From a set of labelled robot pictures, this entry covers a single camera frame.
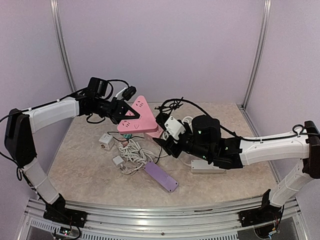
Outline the pink cube socket adapter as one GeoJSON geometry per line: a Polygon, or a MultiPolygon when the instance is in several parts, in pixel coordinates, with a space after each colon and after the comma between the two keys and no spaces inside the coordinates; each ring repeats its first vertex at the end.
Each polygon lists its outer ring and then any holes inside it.
{"type": "Polygon", "coordinates": [[[163,135],[164,130],[161,127],[158,127],[158,129],[154,132],[146,132],[144,133],[144,137],[147,139],[153,139],[153,138],[161,138],[163,135]]]}

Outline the pink plug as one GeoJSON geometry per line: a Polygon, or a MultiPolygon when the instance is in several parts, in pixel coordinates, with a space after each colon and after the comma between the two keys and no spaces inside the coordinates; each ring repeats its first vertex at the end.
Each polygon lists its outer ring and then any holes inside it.
{"type": "Polygon", "coordinates": [[[126,141],[126,142],[121,142],[121,145],[123,148],[126,148],[128,146],[129,142],[126,141]]]}

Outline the white multi socket adapter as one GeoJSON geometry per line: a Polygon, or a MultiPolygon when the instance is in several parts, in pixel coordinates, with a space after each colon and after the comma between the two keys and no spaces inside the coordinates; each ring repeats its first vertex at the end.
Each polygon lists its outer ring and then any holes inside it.
{"type": "Polygon", "coordinates": [[[107,151],[110,151],[115,144],[114,137],[108,133],[104,133],[98,140],[101,147],[107,151]]]}

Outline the white usb charger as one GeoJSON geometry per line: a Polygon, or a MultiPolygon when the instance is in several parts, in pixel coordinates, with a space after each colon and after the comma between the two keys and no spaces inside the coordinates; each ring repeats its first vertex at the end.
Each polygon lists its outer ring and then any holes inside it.
{"type": "Polygon", "coordinates": [[[118,155],[116,157],[114,157],[112,159],[112,162],[114,163],[114,165],[117,167],[117,168],[121,168],[124,164],[125,164],[125,161],[123,160],[123,158],[118,155]]]}

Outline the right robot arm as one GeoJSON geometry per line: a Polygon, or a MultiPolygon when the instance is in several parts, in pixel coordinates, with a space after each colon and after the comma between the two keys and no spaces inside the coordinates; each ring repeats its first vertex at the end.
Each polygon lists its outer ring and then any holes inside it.
{"type": "Polygon", "coordinates": [[[205,114],[187,123],[159,113],[156,123],[168,133],[168,138],[155,138],[154,141],[174,158],[185,152],[223,170],[241,169],[260,162],[299,159],[276,187],[263,194],[261,207],[255,212],[260,222],[268,221],[295,193],[320,178],[320,133],[312,121],[295,125],[291,132],[248,138],[235,133],[223,138],[220,121],[205,114]]]}

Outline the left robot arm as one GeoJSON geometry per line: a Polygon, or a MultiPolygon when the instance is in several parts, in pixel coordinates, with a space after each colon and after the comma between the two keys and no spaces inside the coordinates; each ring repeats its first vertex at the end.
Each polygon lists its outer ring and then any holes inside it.
{"type": "Polygon", "coordinates": [[[61,223],[70,218],[70,211],[38,162],[33,135],[62,120],[79,116],[98,115],[115,125],[122,120],[138,119],[140,114],[127,103],[137,92],[134,86],[123,80],[126,85],[123,90],[117,94],[107,93],[107,88],[117,82],[118,79],[91,77],[85,88],[39,106],[24,110],[14,108],[5,117],[4,146],[10,154],[8,159],[16,163],[18,177],[27,181],[45,203],[47,212],[61,223]]]}

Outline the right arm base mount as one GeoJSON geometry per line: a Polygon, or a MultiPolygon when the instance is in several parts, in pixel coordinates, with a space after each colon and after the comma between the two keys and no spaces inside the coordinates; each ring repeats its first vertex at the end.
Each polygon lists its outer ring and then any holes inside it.
{"type": "Polygon", "coordinates": [[[258,207],[249,210],[243,210],[238,213],[242,227],[249,227],[280,219],[282,215],[281,207],[258,207]]]}

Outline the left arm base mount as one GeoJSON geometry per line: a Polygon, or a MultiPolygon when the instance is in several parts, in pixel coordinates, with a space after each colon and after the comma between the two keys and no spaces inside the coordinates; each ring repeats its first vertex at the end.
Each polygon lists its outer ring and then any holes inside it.
{"type": "Polygon", "coordinates": [[[85,211],[65,207],[62,210],[57,210],[51,205],[45,206],[45,212],[43,214],[43,218],[46,220],[79,228],[84,227],[87,216],[88,213],[85,211]]]}

